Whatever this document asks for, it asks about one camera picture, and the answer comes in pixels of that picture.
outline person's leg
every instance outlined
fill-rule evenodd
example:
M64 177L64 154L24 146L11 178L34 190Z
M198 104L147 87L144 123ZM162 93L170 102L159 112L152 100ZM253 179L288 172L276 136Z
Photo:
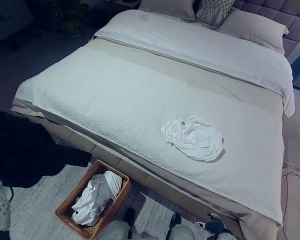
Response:
M165 240L196 240L191 229L181 225L181 221L181 216L178 213L171 217Z
M125 221L113 221L100 233L97 240L125 240L128 239L129 225Z
M169 240L196 240L192 230L184 225L175 225L171 229Z
M123 221L109 223L96 240L127 240L131 239L131 228L135 223L136 213L132 208L125 212Z

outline patterned pillow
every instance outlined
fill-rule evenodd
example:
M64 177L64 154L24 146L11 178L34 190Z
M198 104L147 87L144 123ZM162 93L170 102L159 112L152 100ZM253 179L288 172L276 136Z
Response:
M235 0L202 0L195 20L208 28L217 29L227 18Z

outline upholstered bed frame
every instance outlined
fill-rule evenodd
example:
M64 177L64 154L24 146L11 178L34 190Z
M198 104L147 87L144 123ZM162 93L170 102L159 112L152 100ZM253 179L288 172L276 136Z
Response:
M265 16L286 25L290 31L290 34L283 39L286 56L300 41L300 0L237 0L234 7ZM95 159L100 159L117 168L133 180L166 197L188 212L202 218L202 220L209 220L207 213L213 211L213 205L172 185L108 146L94 141L82 129L69 129L65 127L69 125L62 121L55 123L36 116L29 116L29 118L43 125L52 135L58 136L78 149L92 153ZM238 239L244 240L239 222L230 217L224 216L222 219L225 221L226 226L239 237Z
M285 56L300 42L300 0L236 0L233 6L286 25L290 33L283 38Z

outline potted plant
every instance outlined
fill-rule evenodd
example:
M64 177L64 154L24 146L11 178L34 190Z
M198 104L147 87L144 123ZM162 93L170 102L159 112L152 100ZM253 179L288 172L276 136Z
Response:
M81 0L49 0L52 20L62 31L79 36L83 31L83 18L89 6Z

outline tufted headboard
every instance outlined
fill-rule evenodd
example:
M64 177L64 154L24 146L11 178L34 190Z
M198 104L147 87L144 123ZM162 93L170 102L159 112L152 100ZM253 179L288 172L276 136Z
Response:
M300 42L300 0L236 0L233 7L286 25L290 33L283 38L285 56Z

